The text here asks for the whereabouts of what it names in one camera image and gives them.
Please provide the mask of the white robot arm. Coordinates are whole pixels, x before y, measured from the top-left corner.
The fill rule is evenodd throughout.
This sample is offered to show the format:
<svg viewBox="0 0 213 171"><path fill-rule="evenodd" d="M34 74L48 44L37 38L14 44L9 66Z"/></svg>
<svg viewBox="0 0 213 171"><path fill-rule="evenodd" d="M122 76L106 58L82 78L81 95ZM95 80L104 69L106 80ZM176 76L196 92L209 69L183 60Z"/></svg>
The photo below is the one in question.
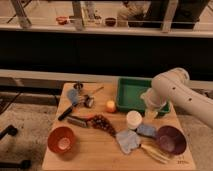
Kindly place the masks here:
<svg viewBox="0 0 213 171"><path fill-rule="evenodd" d="M185 69L170 69L156 75L141 98L149 110L161 109L171 101L213 129L213 99L190 89L187 86L189 80Z"/></svg>

